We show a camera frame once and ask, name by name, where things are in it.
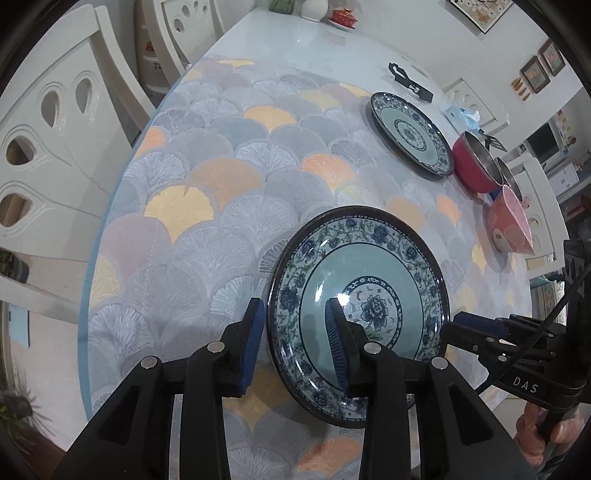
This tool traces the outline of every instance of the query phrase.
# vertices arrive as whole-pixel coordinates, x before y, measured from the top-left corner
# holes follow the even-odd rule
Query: tablecloth
[[[251,297],[266,298],[295,232],[336,206],[377,207],[413,227],[441,266],[452,315],[530,314],[525,262],[492,246],[488,201],[397,151],[372,118],[369,94],[218,57],[176,84],[135,149],[89,265],[79,330],[88,415],[144,356],[169,361],[219,339]],[[474,355],[447,356],[473,385],[483,380]],[[281,383],[266,336],[252,387],[224,400],[224,415],[234,479],[357,478],[363,430],[306,413]],[[171,478],[179,418],[176,408]]]

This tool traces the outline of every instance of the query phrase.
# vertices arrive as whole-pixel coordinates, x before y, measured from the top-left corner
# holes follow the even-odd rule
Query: picture frame
[[[548,39],[544,45],[542,45],[542,48],[540,48],[538,53],[544,60],[548,71],[553,77],[556,77],[560,71],[566,67],[566,62],[564,61],[560,50],[556,46],[556,43],[554,43],[551,39]]]
[[[540,93],[550,83],[550,77],[537,56],[532,57],[520,72],[534,93]]]
[[[512,0],[447,0],[486,34],[513,5]]]

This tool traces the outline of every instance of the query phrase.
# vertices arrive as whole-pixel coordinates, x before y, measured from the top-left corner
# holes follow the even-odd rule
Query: plate rim
[[[447,155],[450,158],[449,169],[448,170],[446,170],[444,173],[442,173],[441,171],[435,170],[433,168],[433,166],[421,162],[406,147],[404,147],[404,145],[402,145],[398,140],[396,140],[396,138],[390,133],[390,130],[388,129],[388,127],[386,127],[386,125],[384,124],[383,120],[378,115],[377,108],[374,105],[374,99],[377,98],[378,96],[386,96],[386,97],[391,96],[391,97],[397,98],[398,100],[403,101],[406,105],[410,105],[413,108],[413,110],[415,110],[416,112],[418,112],[424,119],[428,120],[429,123],[431,123],[433,125],[433,129],[435,130],[435,132],[437,133],[437,135],[439,136],[439,138],[443,141],[443,144],[446,146]],[[402,98],[402,97],[400,97],[398,95],[395,95],[393,93],[389,93],[389,92],[375,92],[371,96],[371,98],[369,100],[369,103],[371,105],[371,111],[374,114],[374,118],[378,121],[379,126],[386,132],[388,138],[391,141],[393,141],[398,148],[400,148],[404,153],[406,153],[406,155],[408,155],[410,157],[410,159],[413,160],[413,162],[415,162],[417,165],[420,165],[422,168],[424,168],[425,170],[429,171],[430,173],[433,173],[434,175],[437,175],[439,177],[448,177],[451,174],[453,174],[453,172],[454,172],[454,158],[453,158],[452,149],[449,146],[449,143],[447,142],[447,140],[444,137],[444,135],[441,133],[441,130],[439,130],[439,128],[437,127],[437,125],[435,125],[435,122],[433,122],[427,115],[425,115],[425,113],[423,113],[420,108],[416,107],[415,105],[413,105],[409,101],[405,100],[404,98]]]
[[[439,266],[439,263],[435,259],[435,256],[431,252],[427,243],[410,225],[403,222],[400,218],[396,217],[395,215],[386,212],[385,210],[364,205],[346,205],[342,207],[336,207],[327,210],[326,212],[323,212],[314,217],[312,220],[308,221],[287,242],[287,245],[283,249],[283,252],[281,252],[279,259],[277,260],[275,269],[273,270],[267,293],[267,318],[265,321],[265,327],[267,330],[267,341],[269,344],[269,352],[271,354],[273,365],[277,370],[281,382],[283,383],[287,391],[290,393],[292,398],[295,399],[296,402],[300,405],[300,407],[305,409],[307,412],[312,414],[317,419],[323,420],[331,425],[350,429],[362,429],[366,427],[365,420],[347,420],[333,417],[325,413],[323,410],[317,408],[302,395],[299,389],[288,379],[288,374],[284,369],[283,363],[280,361],[279,352],[275,351],[274,340],[277,336],[275,333],[275,329],[272,328],[274,322],[274,306],[276,305],[279,296],[277,289],[281,283],[280,280],[283,275],[283,272],[285,271],[285,267],[287,266],[288,260],[291,258],[291,256],[293,255],[299,244],[302,242],[302,240],[309,236],[309,234],[315,231],[319,226],[321,226],[324,223],[330,222],[331,220],[336,220],[338,218],[349,215],[362,215],[370,218],[375,218],[376,220],[380,220],[382,222],[389,224],[393,228],[400,229],[400,231],[404,235],[408,236],[413,241],[413,243],[415,243],[415,245],[419,247],[419,250],[425,256],[427,264],[431,267],[434,277],[437,280],[438,290],[440,292],[441,298],[441,309],[444,316],[444,318],[441,320],[442,325],[450,321],[451,312],[449,295],[447,293],[447,287],[445,279],[443,278],[441,267]],[[442,347],[444,347],[444,344],[440,340],[438,355],[441,354]]]

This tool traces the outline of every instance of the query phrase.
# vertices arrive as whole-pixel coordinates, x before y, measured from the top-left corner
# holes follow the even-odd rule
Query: human hand
[[[536,423],[538,418],[545,412],[538,405],[526,403],[523,415],[517,419],[515,427],[517,434],[515,441],[523,453],[525,459],[532,467],[537,467],[544,461],[544,449],[546,443],[538,433]],[[562,455],[574,441],[579,437],[584,427],[584,420],[579,413],[574,418],[559,422],[552,430],[550,441],[558,443],[560,447],[556,449],[555,455]]]

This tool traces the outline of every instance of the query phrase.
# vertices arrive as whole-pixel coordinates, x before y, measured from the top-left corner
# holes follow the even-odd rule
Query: blue and white porcelain plate
[[[386,134],[415,162],[436,175],[453,173],[452,151],[443,134],[422,111],[386,92],[374,93],[371,106]]]
[[[439,353],[449,321],[441,270],[425,242],[382,210],[346,206],[304,226],[273,274],[267,333],[277,370],[293,397],[322,420],[365,426],[366,399],[343,396],[324,323],[337,297],[368,338],[406,358]]]

